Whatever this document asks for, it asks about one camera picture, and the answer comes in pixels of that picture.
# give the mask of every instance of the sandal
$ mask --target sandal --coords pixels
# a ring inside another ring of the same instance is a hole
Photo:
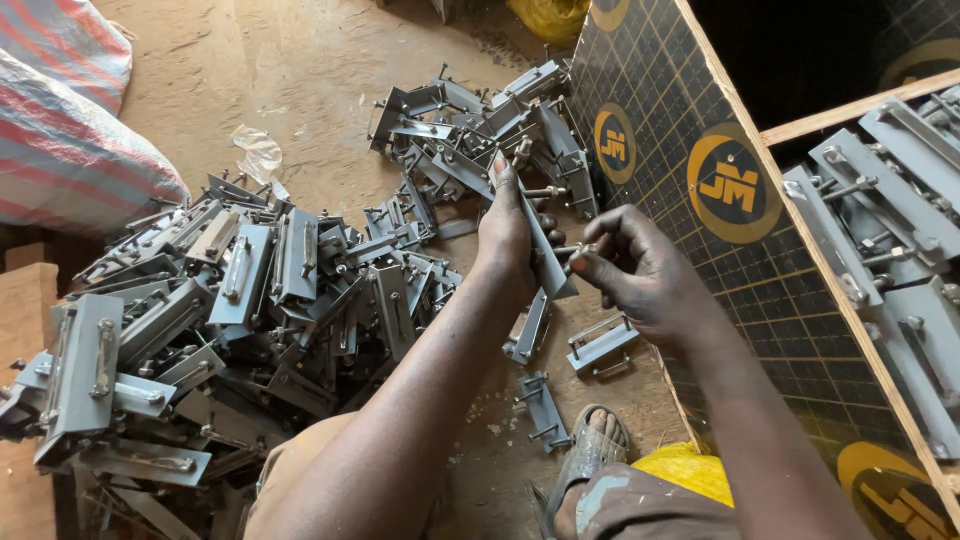
[[[608,420],[606,432],[595,430],[589,425],[588,418],[597,409],[607,411]],[[537,525],[540,527],[540,537],[543,540],[555,538],[553,519],[564,501],[566,491],[575,483],[590,480],[597,471],[608,463],[623,463],[627,460],[627,450],[630,442],[627,429],[620,418],[612,410],[603,405],[587,405],[577,416],[577,423],[573,428],[573,445],[566,455],[564,467],[560,470],[557,483],[549,499],[543,490],[530,480],[525,480],[530,505],[534,508]]]

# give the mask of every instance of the pile of metal brackets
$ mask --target pile of metal brackets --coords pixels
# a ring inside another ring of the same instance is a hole
[[[960,458],[960,86],[891,98],[783,177],[933,454]]]
[[[547,179],[546,189],[521,186],[535,247],[534,267],[542,285],[523,331],[504,345],[504,352],[521,364],[538,348],[549,303],[577,294],[568,279],[569,270],[565,272],[561,263],[575,248],[552,247],[528,201],[566,196],[570,201],[565,205],[586,219],[599,211],[587,154],[570,128],[565,109],[568,62],[562,57],[548,59],[495,92],[489,101],[486,90],[470,91],[444,78],[444,65],[428,85],[409,91],[394,87],[384,102],[374,103],[382,112],[367,135],[371,150],[404,165],[404,185],[416,181],[428,186],[422,194],[423,208],[477,193],[487,209],[493,200],[490,169],[497,150],[513,159],[518,170],[529,165]],[[427,233],[436,231],[432,216],[418,214],[418,218]]]
[[[407,178],[366,234],[243,179],[130,223],[0,395],[37,469],[93,472],[92,503],[178,540],[237,537],[267,453],[359,408],[461,283]]]

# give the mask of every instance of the yellow sack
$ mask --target yellow sack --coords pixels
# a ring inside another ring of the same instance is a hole
[[[507,0],[507,5],[537,37],[570,48],[577,44],[590,0]]]
[[[720,458],[697,454],[693,443],[664,446],[638,459],[632,466],[733,507],[733,494]]]

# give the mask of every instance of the plywood edge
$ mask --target plywood edge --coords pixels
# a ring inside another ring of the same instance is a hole
[[[914,451],[917,453],[917,458],[921,461],[926,469],[926,473],[930,476],[930,483],[933,485],[934,489],[937,490],[937,493],[943,500],[944,507],[947,509],[947,513],[949,514],[954,525],[960,527],[960,503],[957,502],[957,499],[953,494],[953,490],[948,485],[947,479],[940,470],[940,466],[938,465],[936,459],[934,459],[929,447],[926,446],[926,442],[920,434],[920,429],[918,428],[916,421],[913,419],[913,416],[906,407],[906,403],[903,401],[903,396],[897,390],[893,379],[890,377],[890,373],[887,371],[886,366],[883,364],[879,354],[876,352],[874,342],[870,339],[866,329],[863,328],[863,323],[860,322],[860,318],[853,309],[853,305],[847,299],[846,295],[843,294],[843,291],[840,288],[840,283],[829,270],[829,265],[824,259],[824,254],[817,246],[817,242],[810,233],[810,230],[804,225],[804,220],[800,216],[797,207],[794,206],[793,201],[783,193],[783,175],[780,173],[780,169],[774,162],[773,156],[770,154],[770,150],[766,147],[766,145],[763,144],[760,133],[754,125],[754,121],[751,119],[747,109],[743,106],[743,102],[740,101],[740,96],[733,88],[733,82],[731,81],[730,76],[727,74],[727,70],[717,57],[716,52],[713,50],[713,46],[710,45],[707,35],[704,33],[704,29],[701,28],[700,23],[697,22],[696,17],[693,15],[693,10],[690,8],[689,4],[687,4],[687,1],[675,1],[677,7],[680,9],[681,15],[686,21],[686,24],[689,26],[690,32],[694,35],[694,38],[697,40],[697,44],[700,46],[700,49],[704,54],[710,74],[713,75],[714,80],[720,86],[724,97],[726,97],[727,101],[730,102],[733,113],[743,126],[743,130],[746,132],[747,137],[756,147],[756,151],[759,154],[760,160],[763,162],[763,166],[766,168],[767,173],[770,175],[770,179],[777,186],[777,191],[783,200],[783,206],[789,213],[790,218],[796,224],[797,231],[800,233],[800,237],[804,242],[804,246],[806,246],[807,251],[810,253],[810,256],[813,258],[813,261],[817,265],[817,268],[820,270],[821,274],[823,274],[824,282],[827,284],[830,294],[833,295],[834,301],[839,307],[841,314],[847,321],[847,324],[850,326],[853,337],[856,339],[860,349],[863,351],[864,356],[870,363],[870,367],[874,372],[874,376],[876,377],[877,382],[880,384],[880,387],[883,389],[884,394],[886,394],[887,400],[890,403],[890,407],[894,410],[894,413],[897,415],[897,418],[903,425],[903,429],[906,431],[907,438],[910,440]]]
[[[697,451],[697,454],[701,454],[700,439],[693,433],[693,427],[690,426],[690,421],[686,418],[686,414],[684,414],[684,406],[681,405],[680,397],[677,396],[677,388],[674,387],[673,380],[670,379],[670,372],[667,371],[666,364],[663,363],[663,356],[660,355],[660,349],[653,343],[650,344],[650,348],[654,351],[654,358],[657,359],[657,364],[660,365],[660,370],[663,372],[663,382],[666,382],[666,387],[670,389],[670,395],[673,396],[673,403],[677,406],[677,412],[680,413],[681,421],[684,422],[686,436],[690,438],[690,442],[693,443],[693,448]]]
[[[912,99],[915,97],[935,92],[948,86],[960,85],[960,68],[953,69],[947,73],[941,73],[919,81],[914,81],[909,85],[900,86],[892,90],[880,92],[879,94],[865,97],[863,99],[841,105],[835,109],[824,110],[817,114],[812,114],[800,120],[794,120],[771,128],[760,133],[760,141],[763,146],[773,146],[777,143],[796,138],[801,135],[811,134],[823,130],[830,126],[835,126],[840,122],[845,122],[857,116],[862,116],[873,109],[876,109],[881,103],[891,97],[900,99]]]

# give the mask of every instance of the dirt floor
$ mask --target dirt floor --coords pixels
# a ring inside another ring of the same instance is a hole
[[[241,123],[270,132],[283,151],[282,181],[293,200],[362,224],[361,208],[389,198],[399,169],[367,152],[374,100],[390,86],[411,88],[445,75],[469,87],[503,87],[543,54],[541,43],[502,3],[479,19],[441,26],[428,0],[94,0],[110,20],[136,35],[133,77],[120,119],[147,137],[180,171],[196,196],[206,172],[236,170],[243,157],[229,135]],[[569,241],[584,226],[562,211]],[[467,272],[474,236],[432,246]],[[645,345],[630,371],[612,380],[579,380],[566,362],[566,340],[608,317],[599,295],[555,304],[548,334],[529,371],[550,373],[550,389],[568,427],[585,405],[602,403],[632,435],[631,458],[658,444],[687,440],[660,368]],[[521,366],[491,358],[468,425],[450,457],[461,537],[539,538],[523,489],[546,489],[563,451],[530,444],[534,431],[512,397]]]

